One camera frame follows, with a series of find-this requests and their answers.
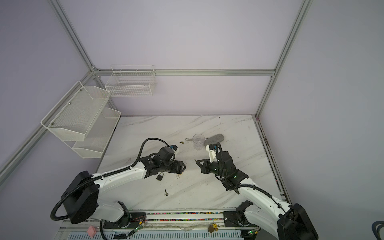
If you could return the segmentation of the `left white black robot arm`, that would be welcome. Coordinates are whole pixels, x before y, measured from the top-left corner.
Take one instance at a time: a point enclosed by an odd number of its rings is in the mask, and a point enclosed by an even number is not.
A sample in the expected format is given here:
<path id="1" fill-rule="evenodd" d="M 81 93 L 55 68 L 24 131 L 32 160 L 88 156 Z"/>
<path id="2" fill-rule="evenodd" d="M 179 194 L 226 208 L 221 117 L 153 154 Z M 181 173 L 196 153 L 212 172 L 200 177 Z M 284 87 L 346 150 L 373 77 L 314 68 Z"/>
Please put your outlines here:
<path id="1" fill-rule="evenodd" d="M 159 173 L 182 174 L 186 165 L 177 161 L 177 146 L 163 147 L 157 153 L 141 157 L 134 166 L 101 174 L 79 173 L 63 193 L 60 206 L 67 214 L 64 219 L 79 224 L 89 219 L 104 220 L 126 227 L 131 213 L 122 201 L 110 201 L 108 194 L 125 184 L 155 176 Z"/>

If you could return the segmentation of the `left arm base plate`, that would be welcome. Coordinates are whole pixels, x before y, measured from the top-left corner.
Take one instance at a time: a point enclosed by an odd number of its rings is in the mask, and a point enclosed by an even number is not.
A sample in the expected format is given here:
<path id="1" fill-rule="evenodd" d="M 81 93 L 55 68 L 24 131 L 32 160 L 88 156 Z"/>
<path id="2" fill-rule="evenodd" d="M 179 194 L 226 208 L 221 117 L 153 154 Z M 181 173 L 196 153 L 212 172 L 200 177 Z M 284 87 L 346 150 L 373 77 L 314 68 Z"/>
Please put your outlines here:
<path id="1" fill-rule="evenodd" d="M 135 229 L 140 222 L 145 222 L 147 214 L 145 212 L 130 213 L 130 216 L 123 215 L 116 223 L 103 221 L 104 229 Z"/>

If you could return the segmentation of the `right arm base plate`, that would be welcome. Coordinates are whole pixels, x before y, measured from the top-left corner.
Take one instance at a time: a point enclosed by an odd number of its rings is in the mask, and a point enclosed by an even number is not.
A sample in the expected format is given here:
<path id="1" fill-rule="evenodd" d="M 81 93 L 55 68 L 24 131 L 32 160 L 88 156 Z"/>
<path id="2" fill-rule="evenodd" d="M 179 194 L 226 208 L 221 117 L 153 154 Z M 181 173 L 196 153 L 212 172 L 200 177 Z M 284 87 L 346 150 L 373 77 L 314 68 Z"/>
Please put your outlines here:
<path id="1" fill-rule="evenodd" d="M 237 211 L 224 211 L 224 225 L 225 227 L 239 227 L 239 228 L 248 228 L 248 227 L 257 227 L 255 224 L 251 224 L 246 219 L 243 212 Z"/>

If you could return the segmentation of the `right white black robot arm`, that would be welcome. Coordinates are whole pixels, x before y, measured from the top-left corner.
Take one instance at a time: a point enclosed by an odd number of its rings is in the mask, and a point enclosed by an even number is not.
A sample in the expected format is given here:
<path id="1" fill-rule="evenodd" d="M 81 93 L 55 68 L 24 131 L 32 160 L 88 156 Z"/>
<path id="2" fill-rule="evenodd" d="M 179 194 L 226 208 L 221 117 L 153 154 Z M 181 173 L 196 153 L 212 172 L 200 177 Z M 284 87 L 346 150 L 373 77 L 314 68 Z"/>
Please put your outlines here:
<path id="1" fill-rule="evenodd" d="M 241 225 L 256 225 L 278 240 L 317 240 L 319 235 L 305 208 L 291 205 L 259 187 L 237 169 L 229 152 L 215 153 L 213 159 L 197 160 L 203 174 L 213 174 L 226 191 L 246 200 L 237 207 Z"/>

